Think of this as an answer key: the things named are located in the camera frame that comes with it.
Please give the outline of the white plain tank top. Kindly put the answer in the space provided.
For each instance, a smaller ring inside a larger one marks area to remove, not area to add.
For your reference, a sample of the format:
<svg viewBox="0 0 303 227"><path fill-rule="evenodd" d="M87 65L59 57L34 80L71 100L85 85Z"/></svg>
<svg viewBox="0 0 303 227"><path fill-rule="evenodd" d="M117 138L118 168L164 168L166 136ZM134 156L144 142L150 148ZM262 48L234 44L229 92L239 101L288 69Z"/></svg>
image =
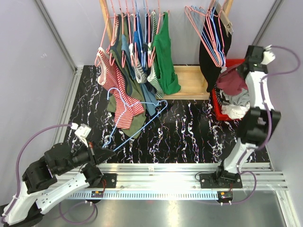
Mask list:
<svg viewBox="0 0 303 227"><path fill-rule="evenodd" d="M222 114L228 115L232 120L242 119L246 112L249 110L250 104L245 106L241 105L224 105L222 107Z"/></svg>

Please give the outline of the maroon tank top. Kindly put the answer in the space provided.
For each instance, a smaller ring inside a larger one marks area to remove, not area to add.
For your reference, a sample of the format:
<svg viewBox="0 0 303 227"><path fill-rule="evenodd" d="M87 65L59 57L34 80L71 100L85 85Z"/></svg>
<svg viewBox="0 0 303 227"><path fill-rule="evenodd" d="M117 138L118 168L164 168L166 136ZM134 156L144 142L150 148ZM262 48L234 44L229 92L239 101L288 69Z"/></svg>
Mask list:
<svg viewBox="0 0 303 227"><path fill-rule="evenodd" d="M243 89L248 90L245 80L235 68L228 68L219 75L216 86L229 96L236 96Z"/></svg>

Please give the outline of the black white wide-striped top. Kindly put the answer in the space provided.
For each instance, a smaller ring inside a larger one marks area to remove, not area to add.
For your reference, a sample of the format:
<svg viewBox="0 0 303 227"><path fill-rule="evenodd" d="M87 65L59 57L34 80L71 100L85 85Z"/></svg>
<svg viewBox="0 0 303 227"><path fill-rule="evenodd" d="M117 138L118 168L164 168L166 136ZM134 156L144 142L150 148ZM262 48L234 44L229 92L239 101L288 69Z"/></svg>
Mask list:
<svg viewBox="0 0 303 227"><path fill-rule="evenodd" d="M229 100L226 99L225 94L223 92L222 89L215 87L214 88L215 94L216 94L216 100L217 103L220 106L225 106L225 105L230 105L231 103L229 102Z"/></svg>

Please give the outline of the grey tank top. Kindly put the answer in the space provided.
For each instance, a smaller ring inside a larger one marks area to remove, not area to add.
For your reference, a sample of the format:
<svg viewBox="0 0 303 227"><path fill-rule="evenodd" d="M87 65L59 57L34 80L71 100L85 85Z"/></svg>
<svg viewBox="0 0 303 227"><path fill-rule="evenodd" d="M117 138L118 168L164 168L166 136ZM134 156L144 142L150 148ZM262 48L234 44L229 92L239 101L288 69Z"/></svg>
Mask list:
<svg viewBox="0 0 303 227"><path fill-rule="evenodd" d="M250 102L249 93L242 92L235 96L226 95L225 98L233 105L246 106Z"/></svg>

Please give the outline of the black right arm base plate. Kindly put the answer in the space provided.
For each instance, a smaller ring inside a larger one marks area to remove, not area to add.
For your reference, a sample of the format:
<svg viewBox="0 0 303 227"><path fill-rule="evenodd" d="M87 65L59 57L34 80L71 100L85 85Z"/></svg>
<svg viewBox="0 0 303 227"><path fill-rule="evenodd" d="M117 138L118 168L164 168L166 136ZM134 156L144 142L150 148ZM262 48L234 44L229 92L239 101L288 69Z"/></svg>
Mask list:
<svg viewBox="0 0 303 227"><path fill-rule="evenodd" d="M243 188L242 180L239 174L231 179L217 177L214 173L200 174L199 182L201 189L241 189Z"/></svg>

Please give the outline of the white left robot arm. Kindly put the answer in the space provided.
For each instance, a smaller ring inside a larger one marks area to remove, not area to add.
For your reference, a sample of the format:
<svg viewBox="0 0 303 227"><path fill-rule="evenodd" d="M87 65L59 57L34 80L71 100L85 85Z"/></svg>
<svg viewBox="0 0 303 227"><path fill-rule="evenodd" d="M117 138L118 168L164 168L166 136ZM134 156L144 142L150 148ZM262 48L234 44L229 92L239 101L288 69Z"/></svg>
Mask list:
<svg viewBox="0 0 303 227"><path fill-rule="evenodd" d="M77 150L67 143L57 143L22 175L19 191L3 205L1 221L5 227L32 227L54 206L74 192L101 185L99 165L115 155L95 142Z"/></svg>

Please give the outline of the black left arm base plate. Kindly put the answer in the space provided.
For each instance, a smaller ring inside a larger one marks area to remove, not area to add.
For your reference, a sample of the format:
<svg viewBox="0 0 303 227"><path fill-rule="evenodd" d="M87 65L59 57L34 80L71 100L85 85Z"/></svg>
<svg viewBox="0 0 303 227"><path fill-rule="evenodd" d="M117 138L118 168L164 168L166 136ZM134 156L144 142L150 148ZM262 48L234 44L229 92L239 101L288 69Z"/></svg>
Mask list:
<svg viewBox="0 0 303 227"><path fill-rule="evenodd" d="M103 186L105 186L105 188L114 189L116 188L116 183L117 183L117 174L104 173L98 187L103 188Z"/></svg>

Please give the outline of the light blue wire hanger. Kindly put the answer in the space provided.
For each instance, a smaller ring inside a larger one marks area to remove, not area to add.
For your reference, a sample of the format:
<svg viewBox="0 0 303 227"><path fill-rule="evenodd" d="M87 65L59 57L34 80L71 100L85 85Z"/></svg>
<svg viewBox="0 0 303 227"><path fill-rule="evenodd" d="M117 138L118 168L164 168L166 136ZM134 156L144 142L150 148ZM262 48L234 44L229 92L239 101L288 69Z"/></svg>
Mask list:
<svg viewBox="0 0 303 227"><path fill-rule="evenodd" d="M209 38L211 39L212 42L212 49L216 55L215 57L215 64L217 67L223 67L225 66L225 55L223 53L224 46L221 46L221 43L219 41L219 38L223 41L222 37L222 30L221 30L221 24L220 24L220 19L218 18L218 24L219 24L219 35L216 30L216 24L214 22L214 17L215 17L215 7L212 6L212 9L209 9L206 21L207 21L207 26L209 28Z"/></svg>
<svg viewBox="0 0 303 227"><path fill-rule="evenodd" d="M194 28L201 35L201 41L210 58L214 62L214 52L212 50L212 43L209 38L209 28L207 26L206 17L209 10L205 10L203 7L191 6L191 16L193 18Z"/></svg>
<svg viewBox="0 0 303 227"><path fill-rule="evenodd" d="M136 98L132 98L130 96L127 96L126 93L122 93L118 88L112 87L107 90L107 100L110 101L109 94L112 94L111 98L114 98L115 101L115 107L116 110L115 116L114 116L114 127L112 129L112 132L110 133L107 143L103 144L102 148L107 148L108 145L112 141L112 137L114 132L117 128L122 130L129 130L131 129L133 118L137 116L141 116L145 109L143 107L143 104L146 104L146 102L142 102ZM160 109L155 116L152 117L151 120L149 120L146 124L144 124L140 129L138 129L136 132L133 132L133 135L130 136L126 141L124 141L119 146L116 146L116 148L113 150L114 152L123 147L130 139L135 138L136 135L138 135L142 129L144 129L149 123L151 123L162 111L164 111L167 106L168 102L167 100L160 100L158 101L159 105L164 103L165 106Z"/></svg>

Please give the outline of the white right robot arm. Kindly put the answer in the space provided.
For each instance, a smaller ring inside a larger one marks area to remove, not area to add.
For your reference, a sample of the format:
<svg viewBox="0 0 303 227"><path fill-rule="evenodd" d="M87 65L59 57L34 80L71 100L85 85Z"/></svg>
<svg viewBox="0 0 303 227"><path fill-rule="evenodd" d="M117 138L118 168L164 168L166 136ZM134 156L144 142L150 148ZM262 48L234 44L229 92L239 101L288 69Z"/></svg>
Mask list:
<svg viewBox="0 0 303 227"><path fill-rule="evenodd" d="M250 96L250 109L239 124L237 142L230 155L212 174L220 188L241 188L241 169L248 157L268 143L281 119L270 101L267 65L275 59L272 45L267 47L250 45L244 63L236 71L244 79Z"/></svg>

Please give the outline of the pink wire hanger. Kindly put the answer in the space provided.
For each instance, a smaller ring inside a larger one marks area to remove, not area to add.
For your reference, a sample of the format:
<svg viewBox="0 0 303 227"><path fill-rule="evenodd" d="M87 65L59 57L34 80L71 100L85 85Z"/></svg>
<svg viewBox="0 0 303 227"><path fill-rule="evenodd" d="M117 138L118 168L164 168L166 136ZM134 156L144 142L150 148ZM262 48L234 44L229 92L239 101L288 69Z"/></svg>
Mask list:
<svg viewBox="0 0 303 227"><path fill-rule="evenodd" d="M223 46L214 23L214 8L185 6L185 14L216 67L224 66Z"/></svg>
<svg viewBox="0 0 303 227"><path fill-rule="evenodd" d="M217 4L218 4L218 2L217 2L216 0L212 0L212 1L210 2L209 9L212 9L212 6L214 6L214 7L216 8ZM218 33L218 35L219 35L220 33L219 33L218 18L220 19L220 13L215 14L215 17L214 17L214 22L215 22L215 24L216 24L216 30L217 30L217 33ZM221 43L221 46L224 46L224 41L222 41L221 38L219 38L219 41L220 41L220 43Z"/></svg>
<svg viewBox="0 0 303 227"><path fill-rule="evenodd" d="M209 11L196 6L191 6L190 8L190 14L193 17L194 25L201 35L202 44L215 66L222 68L225 66L224 45L222 44L223 35L221 25L215 24L215 18L218 17L215 8L213 7Z"/></svg>

